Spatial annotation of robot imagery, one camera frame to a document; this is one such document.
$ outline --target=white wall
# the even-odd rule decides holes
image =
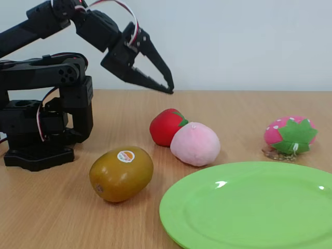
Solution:
[[[0,31],[24,21],[25,11],[41,1],[3,1]],[[332,90],[331,0],[126,2],[171,68],[176,89]],[[132,20],[112,2],[98,9],[121,30]],[[103,54],[78,37],[74,25],[6,58],[21,60],[62,51],[87,56],[87,74],[93,76],[95,88],[137,89],[100,66]],[[139,58],[136,66],[161,79],[145,58]],[[34,91],[30,96],[42,94]]]

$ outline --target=plate rim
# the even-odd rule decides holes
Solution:
[[[232,168],[232,166],[237,165],[237,166],[242,166],[244,167],[246,165],[246,167],[249,167],[250,169],[262,169],[263,167],[268,167],[267,169],[270,169],[271,167],[274,167],[274,170],[277,168],[277,170],[280,169],[291,169],[294,171],[301,171],[302,174],[304,174],[303,172],[307,172],[307,171],[312,171],[312,172],[316,172],[317,174],[320,174],[322,176],[326,177],[326,180],[328,181],[329,179],[332,180],[332,174],[320,169],[316,169],[316,168],[312,168],[306,165],[299,165],[299,164],[294,164],[294,163],[289,163],[289,162],[272,162],[272,161],[242,161],[242,162],[231,162],[231,163],[225,163],[225,164],[220,164],[220,165],[216,165],[216,166],[211,166],[208,168],[204,168],[201,170],[198,170],[196,172],[193,172],[191,174],[188,174],[186,176],[184,176],[182,179],[178,180],[176,183],[174,183],[171,187],[169,187],[167,189],[167,191],[164,193],[160,204],[159,204],[159,217],[160,217],[160,221],[162,223],[162,226],[165,230],[165,232],[172,238],[172,240],[174,240],[178,245],[180,245],[183,248],[189,248],[186,245],[183,245],[182,242],[178,241],[176,236],[173,236],[171,234],[171,232],[168,231],[167,227],[165,227],[165,224],[167,224],[168,222],[165,222],[164,217],[163,217],[163,206],[165,205],[164,203],[167,201],[168,195],[170,195],[172,193],[172,189],[176,189],[177,186],[179,186],[181,183],[187,181],[188,178],[192,178],[195,176],[198,176],[200,174],[202,174],[202,171],[204,172],[209,172],[211,170],[216,170],[216,168],[218,169],[223,169],[225,168],[225,170],[227,170],[226,168]],[[227,249],[243,249],[244,247],[239,247],[237,245],[232,245],[230,247],[227,247]]]

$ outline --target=orange sticker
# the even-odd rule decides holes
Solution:
[[[121,162],[132,162],[135,159],[135,154],[129,150],[120,151],[118,159]]]

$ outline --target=green plate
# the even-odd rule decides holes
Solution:
[[[332,174],[280,162],[210,167],[166,192],[160,218],[188,249],[331,249]]]

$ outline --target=red and white cable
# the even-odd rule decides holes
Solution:
[[[135,30],[134,30],[134,34],[131,36],[131,39],[130,41],[128,42],[128,45],[131,46],[134,41],[136,40],[137,38],[137,35],[139,34],[139,29],[140,29],[140,26],[139,26],[139,22],[134,14],[134,12],[131,10],[131,8],[124,2],[120,1],[120,0],[98,0],[92,4],[89,5],[88,8],[85,8],[83,6],[75,6],[75,9],[77,10],[84,10],[84,11],[87,11],[89,10],[91,7],[97,5],[97,4],[101,4],[101,3],[106,3],[106,2],[116,2],[118,5],[122,6],[123,8],[125,8],[132,16],[133,18],[135,19]]]

